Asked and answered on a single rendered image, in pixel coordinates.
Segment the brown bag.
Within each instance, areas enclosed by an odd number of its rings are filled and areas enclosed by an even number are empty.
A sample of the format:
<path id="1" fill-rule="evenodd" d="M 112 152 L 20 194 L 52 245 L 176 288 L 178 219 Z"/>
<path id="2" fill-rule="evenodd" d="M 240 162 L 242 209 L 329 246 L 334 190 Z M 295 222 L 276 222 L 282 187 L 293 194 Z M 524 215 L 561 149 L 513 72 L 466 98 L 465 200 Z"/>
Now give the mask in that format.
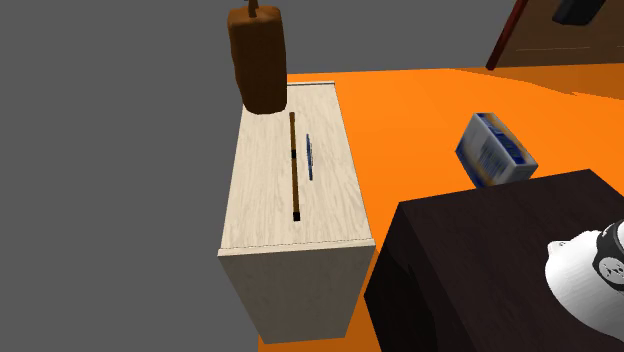
<path id="1" fill-rule="evenodd" d="M 287 105 L 287 64 L 281 12 L 258 0 L 229 11 L 227 19 L 235 79 L 245 108 L 254 114 Z"/>

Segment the white and blue box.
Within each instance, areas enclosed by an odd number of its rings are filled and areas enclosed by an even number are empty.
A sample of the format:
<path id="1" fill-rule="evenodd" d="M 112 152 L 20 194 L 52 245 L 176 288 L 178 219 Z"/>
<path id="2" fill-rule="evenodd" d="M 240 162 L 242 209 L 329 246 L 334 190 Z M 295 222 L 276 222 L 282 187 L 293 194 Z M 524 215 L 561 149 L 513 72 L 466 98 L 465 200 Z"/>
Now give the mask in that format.
<path id="1" fill-rule="evenodd" d="M 528 180 L 538 163 L 494 113 L 474 113 L 455 153 L 477 188 Z"/>

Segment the brown wooden furniture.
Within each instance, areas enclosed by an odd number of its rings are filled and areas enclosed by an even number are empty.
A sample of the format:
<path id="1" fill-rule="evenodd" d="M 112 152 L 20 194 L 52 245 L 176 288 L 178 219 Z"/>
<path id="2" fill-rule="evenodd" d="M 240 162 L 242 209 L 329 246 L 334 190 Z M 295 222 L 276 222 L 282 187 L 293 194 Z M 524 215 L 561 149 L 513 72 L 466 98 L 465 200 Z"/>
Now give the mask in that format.
<path id="1" fill-rule="evenodd" d="M 515 0 L 486 68 L 624 63 L 624 0 Z"/>

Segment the brown stick with black bands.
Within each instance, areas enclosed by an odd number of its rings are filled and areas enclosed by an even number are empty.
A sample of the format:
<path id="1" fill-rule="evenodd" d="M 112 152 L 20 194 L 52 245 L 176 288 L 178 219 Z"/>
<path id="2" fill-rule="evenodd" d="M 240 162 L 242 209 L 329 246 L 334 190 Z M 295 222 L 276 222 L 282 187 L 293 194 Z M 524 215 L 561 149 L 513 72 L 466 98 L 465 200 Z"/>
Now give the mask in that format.
<path id="1" fill-rule="evenodd" d="M 292 176 L 292 199 L 293 199 L 293 221 L 301 220 L 300 203 L 298 193 L 298 171 L 297 171 L 297 145 L 295 131 L 295 113 L 289 112 L 290 126 L 290 147 L 291 147 L 291 176 Z"/>

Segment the light wooden cabinet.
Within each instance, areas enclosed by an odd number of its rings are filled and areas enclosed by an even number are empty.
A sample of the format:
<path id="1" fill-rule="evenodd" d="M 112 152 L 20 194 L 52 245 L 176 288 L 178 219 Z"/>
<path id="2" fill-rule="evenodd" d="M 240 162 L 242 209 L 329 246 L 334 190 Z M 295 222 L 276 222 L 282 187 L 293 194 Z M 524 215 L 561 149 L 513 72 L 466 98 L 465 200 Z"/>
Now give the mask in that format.
<path id="1" fill-rule="evenodd" d="M 298 222 L 289 112 L 295 113 Z M 344 337 L 375 248 L 335 83 L 289 84 L 279 113 L 244 110 L 218 258 L 262 341 Z"/>

